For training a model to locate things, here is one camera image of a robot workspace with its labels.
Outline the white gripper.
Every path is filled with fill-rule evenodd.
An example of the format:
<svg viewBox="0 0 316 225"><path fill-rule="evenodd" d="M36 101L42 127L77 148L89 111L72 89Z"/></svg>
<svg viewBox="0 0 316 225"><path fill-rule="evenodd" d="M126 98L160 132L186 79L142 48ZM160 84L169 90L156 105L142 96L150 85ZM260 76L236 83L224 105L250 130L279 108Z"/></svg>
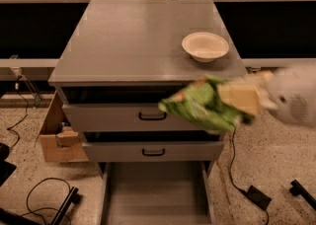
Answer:
<svg viewBox="0 0 316 225"><path fill-rule="evenodd" d="M243 113L262 112L260 93L256 86L266 86L270 102L268 112L285 124L316 127L316 65L300 64L274 72L248 73L243 80L252 85L219 85L218 95L223 103Z"/></svg>

